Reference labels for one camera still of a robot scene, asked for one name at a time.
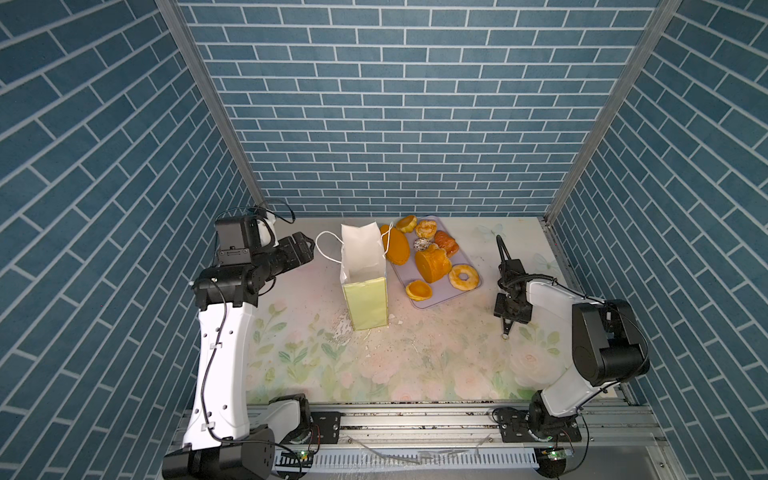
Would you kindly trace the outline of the green floral paper bag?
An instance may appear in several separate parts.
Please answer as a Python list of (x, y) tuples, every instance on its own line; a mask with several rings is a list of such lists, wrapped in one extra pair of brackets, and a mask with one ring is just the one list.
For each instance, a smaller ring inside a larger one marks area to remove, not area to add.
[[(331, 236), (340, 244), (340, 257), (321, 248), (321, 238)], [(376, 222), (363, 226), (341, 225), (341, 236), (321, 231), (315, 237), (318, 253), (340, 265), (340, 284), (355, 331), (385, 327), (389, 323), (387, 293), (388, 245)]]

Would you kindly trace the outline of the large orange loaf chunk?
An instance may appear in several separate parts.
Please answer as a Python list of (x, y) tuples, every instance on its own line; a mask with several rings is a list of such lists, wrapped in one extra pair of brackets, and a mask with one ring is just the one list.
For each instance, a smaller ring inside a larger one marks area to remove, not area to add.
[(429, 283), (435, 283), (448, 275), (453, 268), (450, 258), (447, 257), (444, 250), (438, 248), (435, 244), (429, 246), (424, 251), (414, 254), (414, 262), (422, 279)]

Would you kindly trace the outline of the metal tongs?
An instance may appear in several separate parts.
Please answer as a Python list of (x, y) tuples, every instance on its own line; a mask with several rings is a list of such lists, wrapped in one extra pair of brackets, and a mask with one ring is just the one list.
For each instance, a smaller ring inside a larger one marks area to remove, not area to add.
[(514, 325), (515, 321), (511, 318), (504, 318), (503, 319), (503, 332), (502, 332), (502, 338), (508, 339), (511, 329)]

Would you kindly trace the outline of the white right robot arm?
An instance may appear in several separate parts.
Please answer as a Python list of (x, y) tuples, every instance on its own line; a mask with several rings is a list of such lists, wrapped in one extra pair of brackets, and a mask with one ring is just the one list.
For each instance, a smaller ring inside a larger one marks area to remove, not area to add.
[(504, 257), (494, 315), (502, 337), (530, 326), (536, 313), (551, 314), (571, 329), (572, 366), (534, 393), (526, 410), (499, 407), (491, 413), (506, 443), (581, 439), (577, 416), (602, 391), (647, 373), (650, 345), (631, 305), (579, 293), (549, 275), (529, 274), (518, 259)]

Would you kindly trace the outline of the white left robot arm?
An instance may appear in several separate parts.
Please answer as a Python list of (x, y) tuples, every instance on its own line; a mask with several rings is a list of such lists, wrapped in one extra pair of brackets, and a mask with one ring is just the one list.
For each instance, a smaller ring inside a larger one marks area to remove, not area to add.
[(311, 262), (315, 243), (301, 232), (281, 240), (226, 241), (218, 265), (193, 283), (200, 359), (193, 410), (180, 449), (165, 455), (165, 479), (267, 479), (283, 439), (310, 421), (302, 394), (271, 403), (252, 426), (245, 377), (248, 340), (264, 285)]

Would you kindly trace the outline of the long oval orange bread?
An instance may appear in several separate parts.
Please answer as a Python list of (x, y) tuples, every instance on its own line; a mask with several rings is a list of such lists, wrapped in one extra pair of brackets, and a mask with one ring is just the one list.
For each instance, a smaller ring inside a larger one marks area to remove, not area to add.
[(386, 259), (393, 265), (401, 266), (410, 258), (410, 244), (400, 230), (389, 225), (379, 227)]

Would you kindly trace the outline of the lilac plastic tray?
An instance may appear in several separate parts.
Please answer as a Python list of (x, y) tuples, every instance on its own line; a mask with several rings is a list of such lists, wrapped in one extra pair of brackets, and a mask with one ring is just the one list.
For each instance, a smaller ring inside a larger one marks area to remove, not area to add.
[(452, 256), (447, 253), (439, 254), (437, 248), (430, 247), (433, 244), (432, 240), (420, 249), (415, 246), (415, 243), (421, 239), (417, 228), (405, 233), (410, 248), (409, 259), (403, 265), (392, 265), (395, 275), (403, 287), (413, 282), (424, 282), (431, 289), (431, 295), (425, 298), (425, 290), (417, 288), (420, 299), (409, 298), (413, 306), (418, 309), (428, 309), (478, 289), (483, 283), (479, 268), (473, 265), (444, 222), (435, 215), (418, 217), (417, 223), (421, 221), (434, 222), (435, 233), (443, 232), (451, 237), (458, 246), (458, 250)]

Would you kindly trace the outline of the brown croissant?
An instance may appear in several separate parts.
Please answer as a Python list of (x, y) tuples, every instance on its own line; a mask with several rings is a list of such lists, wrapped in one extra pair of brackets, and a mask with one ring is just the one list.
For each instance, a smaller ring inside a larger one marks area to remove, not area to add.
[(443, 230), (438, 230), (433, 238), (433, 243), (440, 249), (444, 250), (447, 257), (453, 257), (460, 247), (456, 240)]

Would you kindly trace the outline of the orange egg tart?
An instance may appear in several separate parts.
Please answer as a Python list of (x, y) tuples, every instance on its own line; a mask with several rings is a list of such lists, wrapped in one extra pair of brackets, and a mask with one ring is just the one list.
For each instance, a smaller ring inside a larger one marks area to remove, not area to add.
[(431, 286), (423, 280), (414, 280), (406, 286), (407, 296), (414, 302), (429, 300), (433, 296)]

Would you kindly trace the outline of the white chocolate drizzle donut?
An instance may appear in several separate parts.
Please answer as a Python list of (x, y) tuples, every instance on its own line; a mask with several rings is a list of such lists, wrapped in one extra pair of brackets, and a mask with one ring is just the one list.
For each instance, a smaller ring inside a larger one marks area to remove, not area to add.
[(413, 249), (416, 252), (424, 251), (429, 248), (430, 245), (433, 244), (433, 241), (428, 238), (416, 238), (413, 242)]

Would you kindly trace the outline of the pale puff pastry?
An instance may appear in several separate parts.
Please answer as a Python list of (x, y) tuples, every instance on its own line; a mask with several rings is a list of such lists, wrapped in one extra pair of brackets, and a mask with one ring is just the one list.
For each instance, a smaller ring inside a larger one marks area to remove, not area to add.
[(438, 231), (434, 220), (421, 220), (414, 228), (414, 233), (420, 239), (432, 240)]

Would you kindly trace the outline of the yellow tart shell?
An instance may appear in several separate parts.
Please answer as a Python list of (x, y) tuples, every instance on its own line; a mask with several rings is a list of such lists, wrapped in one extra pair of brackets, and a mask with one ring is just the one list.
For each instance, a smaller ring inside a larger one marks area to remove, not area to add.
[(418, 224), (418, 218), (415, 215), (408, 215), (397, 222), (396, 229), (403, 234), (411, 233), (414, 231)]

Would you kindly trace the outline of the aluminium left corner post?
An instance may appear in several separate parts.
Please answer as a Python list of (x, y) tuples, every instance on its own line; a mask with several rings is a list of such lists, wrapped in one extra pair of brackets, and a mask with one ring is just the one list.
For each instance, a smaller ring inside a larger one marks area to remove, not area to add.
[(177, 1), (157, 0), (156, 5), (184, 59), (195, 85), (207, 105), (212, 119), (232, 156), (253, 201), (260, 204), (264, 196), (254, 176), (248, 157), (227, 114), (215, 84), (208, 72), (192, 32)]

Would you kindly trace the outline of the aluminium corner post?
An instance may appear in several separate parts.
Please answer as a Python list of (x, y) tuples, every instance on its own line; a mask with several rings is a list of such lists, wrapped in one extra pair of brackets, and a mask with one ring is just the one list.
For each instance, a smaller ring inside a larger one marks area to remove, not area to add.
[(591, 131), (585, 137), (581, 149), (575, 156), (570, 170), (565, 175), (563, 183), (544, 214), (543, 223), (547, 228), (554, 226), (568, 197), (588, 167), (597, 147), (604, 139), (611, 123), (618, 114), (681, 3), (681, 0), (662, 0), (658, 2), (637, 45), (632, 50), (621, 74), (616, 80), (606, 104), (600, 110)]
[(248, 157), (227, 114), (215, 84), (208, 72), (192, 32), (177, 1), (157, 0), (156, 5), (184, 59), (195, 85), (207, 105), (212, 119), (232, 156), (253, 201), (260, 204), (264, 196), (254, 176)]

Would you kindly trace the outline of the aluminium right corner post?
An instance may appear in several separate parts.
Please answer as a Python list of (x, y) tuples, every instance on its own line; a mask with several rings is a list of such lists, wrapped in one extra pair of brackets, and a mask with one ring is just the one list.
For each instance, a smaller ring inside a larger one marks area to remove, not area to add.
[(544, 214), (543, 223), (547, 228), (554, 226), (568, 197), (588, 167), (597, 147), (604, 139), (611, 123), (618, 114), (681, 3), (681, 0), (662, 0), (658, 2), (637, 45), (632, 50), (621, 74), (616, 80), (606, 104), (600, 110), (591, 131), (585, 137), (581, 149), (575, 156), (570, 170), (565, 175), (563, 183)]

